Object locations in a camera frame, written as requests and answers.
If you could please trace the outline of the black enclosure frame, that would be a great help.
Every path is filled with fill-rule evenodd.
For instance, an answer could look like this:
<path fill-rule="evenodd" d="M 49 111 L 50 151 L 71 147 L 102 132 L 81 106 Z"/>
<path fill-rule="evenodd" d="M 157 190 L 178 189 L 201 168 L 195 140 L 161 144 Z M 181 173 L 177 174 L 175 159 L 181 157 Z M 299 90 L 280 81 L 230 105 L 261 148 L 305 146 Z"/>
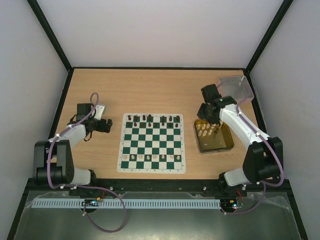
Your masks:
<path fill-rule="evenodd" d="M 41 0 L 58 55 L 25 0 L 0 3 L 0 237 L 50 131 L 70 67 L 244 68 L 280 0 Z"/>

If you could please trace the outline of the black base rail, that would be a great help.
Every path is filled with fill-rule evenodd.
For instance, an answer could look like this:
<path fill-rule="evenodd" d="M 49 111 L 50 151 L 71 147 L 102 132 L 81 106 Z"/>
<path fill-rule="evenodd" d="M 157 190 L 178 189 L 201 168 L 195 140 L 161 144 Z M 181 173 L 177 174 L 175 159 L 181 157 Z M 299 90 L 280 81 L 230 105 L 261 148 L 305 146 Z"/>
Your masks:
<path fill-rule="evenodd" d="M 214 197 L 216 199 L 231 199 L 238 197 L 238 192 L 242 196 L 246 197 L 248 192 L 260 192 L 263 187 L 260 185 L 249 184 L 242 190 L 242 186 L 233 187 L 228 192 L 222 192 L 219 188 L 219 181 L 216 179 L 198 179 L 198 180 L 172 180 L 172 179 L 107 179 L 98 178 L 95 182 L 98 187 L 111 189 L 111 191 L 117 194 L 125 194 L 129 192 L 133 193 L 188 193 L 193 196 L 201 195 L 203 197 Z M 80 197 L 98 197 L 102 196 L 102 190 L 97 189 L 84 189 L 77 187 L 76 190 L 70 190 L 69 187 L 65 187 L 63 190 L 51 189 L 47 185 L 38 186 L 34 181 L 29 178 L 24 190 L 24 194 L 27 191 L 54 191 L 61 192 L 67 191 L 71 196 Z M 267 193 L 286 193 L 288 196 L 293 195 L 293 191 L 289 180 L 284 180 L 284 183 L 280 187 L 266 187 Z"/>

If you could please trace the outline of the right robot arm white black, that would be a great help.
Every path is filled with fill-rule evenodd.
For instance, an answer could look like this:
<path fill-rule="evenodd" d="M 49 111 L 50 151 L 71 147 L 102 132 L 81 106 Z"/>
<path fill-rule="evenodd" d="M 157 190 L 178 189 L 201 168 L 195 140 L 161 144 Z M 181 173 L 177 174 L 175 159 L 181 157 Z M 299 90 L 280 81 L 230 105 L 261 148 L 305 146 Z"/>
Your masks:
<path fill-rule="evenodd" d="M 240 168 L 220 175 L 218 191 L 229 196 L 236 186 L 264 184 L 279 187 L 285 180 L 283 168 L 283 143 L 279 137 L 270 137 L 244 114 L 240 106 L 246 100 L 236 101 L 232 96 L 222 96 L 215 84 L 201 89 L 204 102 L 197 116 L 209 124 L 223 122 L 237 135 L 246 147 Z"/>

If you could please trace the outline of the green white chess board mat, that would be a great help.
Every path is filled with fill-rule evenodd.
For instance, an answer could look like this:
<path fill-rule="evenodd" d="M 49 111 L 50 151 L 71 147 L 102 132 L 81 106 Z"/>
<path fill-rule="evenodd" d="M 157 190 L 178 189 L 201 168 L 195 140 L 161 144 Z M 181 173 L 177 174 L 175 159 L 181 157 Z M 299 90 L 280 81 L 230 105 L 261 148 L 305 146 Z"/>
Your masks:
<path fill-rule="evenodd" d="M 184 117 L 173 113 L 125 113 L 118 151 L 119 173 L 185 174 Z"/>

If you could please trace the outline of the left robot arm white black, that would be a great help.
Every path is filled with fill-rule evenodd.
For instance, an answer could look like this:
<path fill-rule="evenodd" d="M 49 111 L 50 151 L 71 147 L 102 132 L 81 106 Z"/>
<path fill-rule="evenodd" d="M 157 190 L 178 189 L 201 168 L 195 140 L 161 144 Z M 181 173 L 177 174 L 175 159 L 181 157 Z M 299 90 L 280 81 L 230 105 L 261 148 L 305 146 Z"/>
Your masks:
<path fill-rule="evenodd" d="M 91 185 L 97 181 L 93 170 L 74 166 L 72 148 L 80 141 L 89 141 L 93 132 L 110 132 L 113 122 L 102 118 L 105 108 L 103 104 L 78 103 L 76 114 L 61 133 L 35 143 L 33 182 L 36 185 L 62 189 L 71 185 Z"/>

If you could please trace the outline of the gold tin tray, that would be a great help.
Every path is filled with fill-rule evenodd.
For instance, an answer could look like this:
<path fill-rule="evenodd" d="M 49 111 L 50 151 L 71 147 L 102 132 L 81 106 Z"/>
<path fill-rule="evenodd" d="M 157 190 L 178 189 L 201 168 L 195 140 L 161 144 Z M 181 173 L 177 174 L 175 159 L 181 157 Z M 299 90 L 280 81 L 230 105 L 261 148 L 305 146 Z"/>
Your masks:
<path fill-rule="evenodd" d="M 235 146 L 230 128 L 223 121 L 210 124 L 206 120 L 197 119 L 193 129 L 200 154 L 227 152 Z"/>

